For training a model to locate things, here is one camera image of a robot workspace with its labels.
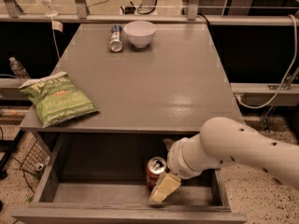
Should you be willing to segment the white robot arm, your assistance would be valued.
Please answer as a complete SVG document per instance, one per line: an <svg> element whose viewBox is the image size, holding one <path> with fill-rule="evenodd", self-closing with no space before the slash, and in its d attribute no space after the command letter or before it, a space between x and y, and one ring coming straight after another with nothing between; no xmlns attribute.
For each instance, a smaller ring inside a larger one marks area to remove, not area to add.
<svg viewBox="0 0 299 224"><path fill-rule="evenodd" d="M216 117L207 120L200 133L181 138L168 149L168 170L162 173L149 199L163 202L183 179L208 169L234 163L267 172L275 179L299 188L299 146L267 138L246 124Z"/></svg>

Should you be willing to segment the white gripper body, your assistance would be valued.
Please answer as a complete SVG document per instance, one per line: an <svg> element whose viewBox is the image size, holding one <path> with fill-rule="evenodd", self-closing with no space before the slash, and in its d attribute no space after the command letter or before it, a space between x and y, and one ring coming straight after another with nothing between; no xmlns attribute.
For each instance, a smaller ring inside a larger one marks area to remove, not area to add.
<svg viewBox="0 0 299 224"><path fill-rule="evenodd" d="M167 154L168 169L181 179L199 176L202 173L199 168L201 150L198 136L177 140Z"/></svg>

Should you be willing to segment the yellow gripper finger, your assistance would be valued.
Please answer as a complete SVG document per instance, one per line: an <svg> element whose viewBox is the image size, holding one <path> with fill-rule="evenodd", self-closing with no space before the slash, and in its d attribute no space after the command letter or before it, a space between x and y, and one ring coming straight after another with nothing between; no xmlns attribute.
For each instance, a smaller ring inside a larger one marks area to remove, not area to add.
<svg viewBox="0 0 299 224"><path fill-rule="evenodd" d="M181 179L172 173L162 173L151 194L149 200L151 202L161 203L163 202L170 194L175 192L181 185Z"/></svg>
<svg viewBox="0 0 299 224"><path fill-rule="evenodd" d="M173 144L175 143L175 140L171 139L171 138L165 138L163 140L165 148L167 151L170 150L171 146L173 146Z"/></svg>

